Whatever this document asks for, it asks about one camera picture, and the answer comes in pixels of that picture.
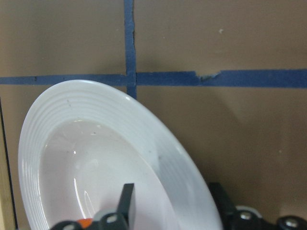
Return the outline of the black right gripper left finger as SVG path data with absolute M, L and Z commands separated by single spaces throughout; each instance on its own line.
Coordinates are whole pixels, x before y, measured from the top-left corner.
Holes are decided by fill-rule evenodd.
M 120 195 L 117 212 L 120 213 L 129 228 L 135 222 L 135 186 L 134 183 L 124 184 Z

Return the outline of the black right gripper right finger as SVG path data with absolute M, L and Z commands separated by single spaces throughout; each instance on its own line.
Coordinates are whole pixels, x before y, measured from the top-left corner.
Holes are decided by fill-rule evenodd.
M 214 199 L 221 220 L 231 220 L 236 213 L 236 207 L 220 183 L 208 183 L 208 188 Z

